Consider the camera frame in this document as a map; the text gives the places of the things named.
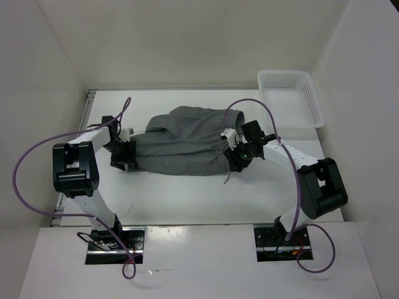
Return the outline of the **grey shorts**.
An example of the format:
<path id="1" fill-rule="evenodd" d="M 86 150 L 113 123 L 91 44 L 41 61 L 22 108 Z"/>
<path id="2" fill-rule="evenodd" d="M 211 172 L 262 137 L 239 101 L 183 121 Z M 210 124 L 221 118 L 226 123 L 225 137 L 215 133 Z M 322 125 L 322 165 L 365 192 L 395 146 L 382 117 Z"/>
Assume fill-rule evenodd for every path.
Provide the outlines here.
<path id="1" fill-rule="evenodd" d="M 136 166 L 129 172 L 172 176 L 213 176 L 237 172 L 224 154 L 228 149 L 221 133 L 226 128 L 241 132 L 244 113 L 180 106 L 166 115 L 154 116 L 136 142 Z"/>

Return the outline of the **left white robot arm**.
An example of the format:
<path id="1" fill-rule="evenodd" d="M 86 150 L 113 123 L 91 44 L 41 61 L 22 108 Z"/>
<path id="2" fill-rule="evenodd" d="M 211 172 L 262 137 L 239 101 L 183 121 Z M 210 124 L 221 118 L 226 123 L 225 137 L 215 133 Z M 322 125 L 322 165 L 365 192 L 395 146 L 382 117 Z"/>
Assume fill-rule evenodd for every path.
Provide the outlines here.
<path id="1" fill-rule="evenodd" d="M 137 166 L 136 142 L 131 139 L 133 129 L 122 128 L 119 120 L 104 116 L 102 125 L 98 130 L 90 128 L 68 143 L 53 146 L 53 184 L 57 192 L 71 198 L 84 214 L 90 215 L 91 238 L 96 245 L 120 250 L 125 234 L 117 215 L 100 194 L 95 155 L 104 148 L 111 154 L 111 167 L 127 171 L 130 166 Z"/>

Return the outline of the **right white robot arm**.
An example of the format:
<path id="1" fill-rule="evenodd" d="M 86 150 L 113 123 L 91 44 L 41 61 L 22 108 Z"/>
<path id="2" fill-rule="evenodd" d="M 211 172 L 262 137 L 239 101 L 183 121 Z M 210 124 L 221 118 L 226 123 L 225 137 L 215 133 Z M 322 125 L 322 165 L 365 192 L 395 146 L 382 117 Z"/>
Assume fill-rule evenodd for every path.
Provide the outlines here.
<path id="1" fill-rule="evenodd" d="M 232 172 L 241 172 L 254 158 L 261 158 L 294 174 L 299 198 L 294 208 L 274 221 L 273 236 L 278 244 L 289 244 L 298 227 L 348 203 L 339 168 L 332 158 L 317 159 L 285 144 L 274 133 L 266 135 L 257 121 L 242 125 L 240 133 L 226 128 L 221 139 L 228 144 L 224 155 Z"/>

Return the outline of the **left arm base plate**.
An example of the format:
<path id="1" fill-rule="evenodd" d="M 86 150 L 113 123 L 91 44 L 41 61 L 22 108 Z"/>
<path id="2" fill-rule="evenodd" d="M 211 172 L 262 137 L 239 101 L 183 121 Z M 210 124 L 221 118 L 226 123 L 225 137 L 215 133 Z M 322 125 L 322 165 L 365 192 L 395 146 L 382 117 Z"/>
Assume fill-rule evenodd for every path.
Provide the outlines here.
<path id="1" fill-rule="evenodd" d="M 85 256 L 86 265 L 123 265 L 128 260 L 128 255 L 122 246 L 116 241 L 103 242 L 95 234 L 78 233 L 79 237 L 87 243 Z M 122 242 L 134 257 L 136 264 L 143 263 L 143 251 L 145 245 L 144 227 L 122 227 L 120 236 Z"/>

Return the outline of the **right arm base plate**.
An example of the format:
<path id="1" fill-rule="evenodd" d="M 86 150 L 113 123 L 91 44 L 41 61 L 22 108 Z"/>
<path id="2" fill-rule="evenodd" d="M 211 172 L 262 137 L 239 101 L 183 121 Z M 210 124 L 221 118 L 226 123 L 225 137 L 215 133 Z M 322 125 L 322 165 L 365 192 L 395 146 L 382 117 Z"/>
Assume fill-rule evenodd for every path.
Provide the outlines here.
<path id="1" fill-rule="evenodd" d="M 290 241 L 286 242 L 278 238 L 272 224 L 255 225 L 254 240 L 257 262 L 314 259 L 307 229 L 299 230 Z"/>

